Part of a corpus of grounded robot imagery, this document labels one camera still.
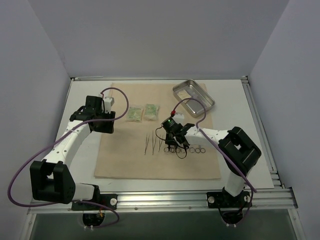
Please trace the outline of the surgical scissors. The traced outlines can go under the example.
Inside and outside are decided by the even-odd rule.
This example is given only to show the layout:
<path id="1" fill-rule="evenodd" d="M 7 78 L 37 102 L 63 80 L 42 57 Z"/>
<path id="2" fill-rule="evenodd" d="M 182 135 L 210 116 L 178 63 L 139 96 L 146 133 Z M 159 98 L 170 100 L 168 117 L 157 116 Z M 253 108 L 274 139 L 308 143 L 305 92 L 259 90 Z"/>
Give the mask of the surgical scissors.
<path id="1" fill-rule="evenodd" d="M 170 151 L 171 153 L 180 153 L 180 152 L 181 152 L 181 149 L 180 149 L 180 148 L 177 148 L 177 149 L 171 148 L 169 151 Z"/>

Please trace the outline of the short metal tweezers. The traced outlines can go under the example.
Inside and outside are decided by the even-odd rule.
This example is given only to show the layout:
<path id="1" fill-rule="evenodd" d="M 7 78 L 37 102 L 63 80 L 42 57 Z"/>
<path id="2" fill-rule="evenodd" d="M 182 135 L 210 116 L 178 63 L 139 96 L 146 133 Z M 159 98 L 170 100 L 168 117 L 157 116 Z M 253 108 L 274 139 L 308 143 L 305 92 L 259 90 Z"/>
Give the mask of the short metal tweezers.
<path id="1" fill-rule="evenodd" d="M 160 135 L 159 142 L 158 142 L 158 153 L 160 152 L 162 143 L 163 143 L 163 135 Z"/>

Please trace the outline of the metal hemostat clamp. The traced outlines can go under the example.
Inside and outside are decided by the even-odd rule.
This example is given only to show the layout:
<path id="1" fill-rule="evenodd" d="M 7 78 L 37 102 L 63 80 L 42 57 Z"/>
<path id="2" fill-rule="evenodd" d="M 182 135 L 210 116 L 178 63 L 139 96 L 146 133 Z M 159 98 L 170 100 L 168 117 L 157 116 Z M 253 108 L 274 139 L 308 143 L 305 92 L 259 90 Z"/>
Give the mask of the metal hemostat clamp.
<path id="1" fill-rule="evenodd" d="M 188 152 L 188 153 L 195 153 L 195 152 L 196 152 L 195 148 L 193 148 L 193 147 L 190 147 L 190 148 L 188 148 L 188 149 L 182 149 L 182 151 L 183 151 L 184 153 L 186 153 L 186 152 Z"/>

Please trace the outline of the long straight metal forceps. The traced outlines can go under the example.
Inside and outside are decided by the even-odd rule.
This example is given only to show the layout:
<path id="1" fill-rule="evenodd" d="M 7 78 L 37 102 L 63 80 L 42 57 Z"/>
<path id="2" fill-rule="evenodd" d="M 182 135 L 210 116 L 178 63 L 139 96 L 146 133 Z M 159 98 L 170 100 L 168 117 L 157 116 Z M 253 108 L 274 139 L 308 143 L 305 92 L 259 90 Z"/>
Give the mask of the long straight metal forceps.
<path id="1" fill-rule="evenodd" d="M 154 155 L 155 152 L 155 147 L 156 147 L 156 143 L 157 143 L 157 136 L 155 131 L 152 132 L 152 140 L 151 140 L 151 154 Z"/>

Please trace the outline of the small curved metal scissors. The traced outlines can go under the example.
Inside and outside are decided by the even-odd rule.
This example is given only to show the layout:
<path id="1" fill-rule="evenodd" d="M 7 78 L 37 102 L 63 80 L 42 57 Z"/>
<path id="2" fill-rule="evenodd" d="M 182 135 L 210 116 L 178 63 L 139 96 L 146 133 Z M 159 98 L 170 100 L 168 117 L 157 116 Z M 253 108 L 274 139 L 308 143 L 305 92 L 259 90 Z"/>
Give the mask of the small curved metal scissors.
<path id="1" fill-rule="evenodd" d="M 197 154 L 199 154 L 199 153 L 205 153 L 206 152 L 206 149 L 205 148 L 201 148 L 201 147 L 198 147 L 198 148 L 196 148 L 195 149 L 195 152 L 197 153 Z"/>

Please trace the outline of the curved metal tweezers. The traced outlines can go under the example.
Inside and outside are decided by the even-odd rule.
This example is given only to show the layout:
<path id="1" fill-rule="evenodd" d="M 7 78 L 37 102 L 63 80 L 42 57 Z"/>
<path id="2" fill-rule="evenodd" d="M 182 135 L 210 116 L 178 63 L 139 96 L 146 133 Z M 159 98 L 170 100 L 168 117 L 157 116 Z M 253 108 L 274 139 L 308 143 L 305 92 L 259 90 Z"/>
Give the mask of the curved metal tweezers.
<path id="1" fill-rule="evenodd" d="M 150 140 L 150 135 L 147 133 L 145 136 L 144 155 L 146 155 L 146 153 L 147 153 L 149 140 Z"/>

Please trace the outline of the green gauze packet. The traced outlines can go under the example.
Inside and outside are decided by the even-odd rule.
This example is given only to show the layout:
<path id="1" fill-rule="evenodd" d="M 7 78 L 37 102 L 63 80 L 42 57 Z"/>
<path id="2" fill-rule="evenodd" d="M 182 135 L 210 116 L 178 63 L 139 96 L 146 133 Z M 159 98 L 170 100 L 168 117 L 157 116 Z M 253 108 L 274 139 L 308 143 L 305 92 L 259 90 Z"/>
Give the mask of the green gauze packet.
<path id="1" fill-rule="evenodd" d="M 143 106 L 132 105 L 128 108 L 126 113 L 127 122 L 141 122 L 143 117 Z"/>

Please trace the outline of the green cotton ball packet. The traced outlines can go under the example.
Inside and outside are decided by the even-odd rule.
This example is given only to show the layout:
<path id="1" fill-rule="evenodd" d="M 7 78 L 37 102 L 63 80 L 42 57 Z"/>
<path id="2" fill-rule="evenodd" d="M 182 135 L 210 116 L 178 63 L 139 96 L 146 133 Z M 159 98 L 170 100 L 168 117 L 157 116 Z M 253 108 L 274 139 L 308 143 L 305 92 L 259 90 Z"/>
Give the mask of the green cotton ball packet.
<path id="1" fill-rule="evenodd" d="M 148 103 L 144 107 L 143 118 L 147 121 L 157 121 L 160 106 L 157 104 Z"/>

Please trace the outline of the beige surgical wrap cloth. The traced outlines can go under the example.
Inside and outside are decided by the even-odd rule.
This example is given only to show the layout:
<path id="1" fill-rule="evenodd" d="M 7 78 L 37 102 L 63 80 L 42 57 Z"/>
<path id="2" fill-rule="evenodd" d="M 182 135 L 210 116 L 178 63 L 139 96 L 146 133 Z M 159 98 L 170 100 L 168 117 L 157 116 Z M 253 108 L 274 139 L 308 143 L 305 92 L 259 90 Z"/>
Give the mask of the beige surgical wrap cloth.
<path id="1" fill-rule="evenodd" d="M 113 83 L 114 88 L 122 90 L 128 97 L 111 90 L 108 95 L 114 98 L 113 111 L 120 115 L 131 106 L 159 105 L 158 120 L 128 122 L 123 117 L 114 122 L 112 134 L 102 134 L 94 176 L 107 179 L 139 180 L 219 180 L 221 171 L 218 154 L 212 146 L 205 153 L 164 152 L 162 142 L 158 152 L 159 137 L 166 132 L 160 129 L 161 123 L 175 109 L 184 114 L 184 123 L 196 123 L 173 94 L 172 84 L 151 83 Z M 152 155 L 152 132 L 157 140 Z M 146 134 L 149 143 L 144 155 Z"/>

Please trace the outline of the metal instrument tray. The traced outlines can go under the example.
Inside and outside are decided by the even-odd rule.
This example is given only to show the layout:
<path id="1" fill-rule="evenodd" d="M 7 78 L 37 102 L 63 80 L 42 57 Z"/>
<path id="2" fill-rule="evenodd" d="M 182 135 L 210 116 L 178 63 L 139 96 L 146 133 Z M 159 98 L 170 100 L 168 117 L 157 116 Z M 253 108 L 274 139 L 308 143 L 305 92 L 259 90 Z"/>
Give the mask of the metal instrument tray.
<path id="1" fill-rule="evenodd" d="M 198 83 L 193 79 L 185 80 L 172 88 L 174 97 L 181 101 L 183 99 L 179 98 L 178 92 L 185 90 L 189 93 L 190 98 L 196 99 L 184 100 L 180 106 L 184 107 L 186 111 L 194 118 L 197 118 L 204 114 L 204 105 L 206 112 L 208 113 L 215 105 L 215 100 L 207 92 L 205 84 Z"/>

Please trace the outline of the white glove packet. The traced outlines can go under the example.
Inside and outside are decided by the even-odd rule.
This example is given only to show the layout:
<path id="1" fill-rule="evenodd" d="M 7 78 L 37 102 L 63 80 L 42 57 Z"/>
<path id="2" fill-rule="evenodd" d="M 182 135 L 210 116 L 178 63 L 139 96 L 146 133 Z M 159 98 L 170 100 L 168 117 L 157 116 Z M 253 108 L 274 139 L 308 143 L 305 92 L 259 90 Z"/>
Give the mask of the white glove packet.
<path id="1" fill-rule="evenodd" d="M 177 95 L 179 96 L 180 99 L 186 99 L 191 97 L 189 93 L 185 90 L 179 91 Z"/>

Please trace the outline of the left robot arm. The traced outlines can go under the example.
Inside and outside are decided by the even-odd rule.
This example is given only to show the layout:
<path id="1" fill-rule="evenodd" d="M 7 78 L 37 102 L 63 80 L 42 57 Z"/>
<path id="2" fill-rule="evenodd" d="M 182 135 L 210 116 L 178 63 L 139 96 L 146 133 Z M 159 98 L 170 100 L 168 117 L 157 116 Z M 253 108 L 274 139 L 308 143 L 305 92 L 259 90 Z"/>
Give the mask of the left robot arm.
<path id="1" fill-rule="evenodd" d="M 77 183 L 69 170 L 83 141 L 92 132 L 111 134 L 114 131 L 113 97 L 87 96 L 85 105 L 69 118 L 63 140 L 41 161 L 29 168 L 32 196 L 35 200 L 68 204 L 82 201 L 90 210 L 100 206 L 98 186 Z"/>

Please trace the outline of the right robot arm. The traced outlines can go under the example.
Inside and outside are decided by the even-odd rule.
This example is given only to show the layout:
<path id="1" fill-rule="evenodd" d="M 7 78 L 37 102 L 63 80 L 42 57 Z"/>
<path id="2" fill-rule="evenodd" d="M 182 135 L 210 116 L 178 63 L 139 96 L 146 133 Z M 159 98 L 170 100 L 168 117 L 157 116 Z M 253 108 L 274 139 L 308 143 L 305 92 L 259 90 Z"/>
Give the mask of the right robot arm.
<path id="1" fill-rule="evenodd" d="M 166 134 L 179 147 L 203 146 L 215 148 L 224 158 L 230 174 L 222 193 L 223 203 L 234 206 L 240 201 L 240 193 L 248 186 L 252 192 L 257 189 L 249 181 L 248 175 L 262 155 L 261 150 L 240 127 L 231 130 L 202 128 L 197 124 L 177 123 L 173 117 L 161 123 Z"/>

